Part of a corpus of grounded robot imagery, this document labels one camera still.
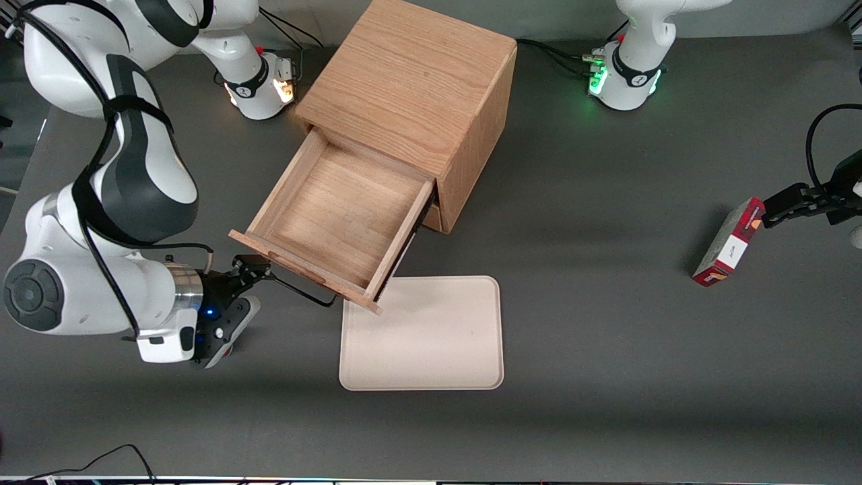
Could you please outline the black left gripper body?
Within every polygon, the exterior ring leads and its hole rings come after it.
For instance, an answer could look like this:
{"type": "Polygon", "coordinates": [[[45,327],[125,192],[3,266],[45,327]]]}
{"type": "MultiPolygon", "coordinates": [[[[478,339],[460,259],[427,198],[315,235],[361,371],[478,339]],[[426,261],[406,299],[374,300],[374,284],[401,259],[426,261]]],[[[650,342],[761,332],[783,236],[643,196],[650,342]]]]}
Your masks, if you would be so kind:
{"type": "Polygon", "coordinates": [[[842,206],[840,211],[835,209],[828,212],[827,219],[830,225],[838,225],[860,216],[861,199],[854,191],[860,178],[861,150],[857,150],[835,166],[826,185],[828,195],[832,196],[832,200],[842,206]]]}

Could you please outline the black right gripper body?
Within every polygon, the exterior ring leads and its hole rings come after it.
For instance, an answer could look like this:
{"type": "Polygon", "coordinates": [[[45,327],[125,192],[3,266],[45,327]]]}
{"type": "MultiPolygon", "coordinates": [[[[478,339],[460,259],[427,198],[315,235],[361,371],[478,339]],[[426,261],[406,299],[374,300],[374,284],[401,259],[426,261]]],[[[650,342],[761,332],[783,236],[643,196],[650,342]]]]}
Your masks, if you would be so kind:
{"type": "Polygon", "coordinates": [[[196,334],[194,337],[194,367],[202,368],[202,322],[218,319],[222,313],[240,296],[232,292],[231,272],[209,272],[202,275],[203,301],[198,310],[196,334]]]}

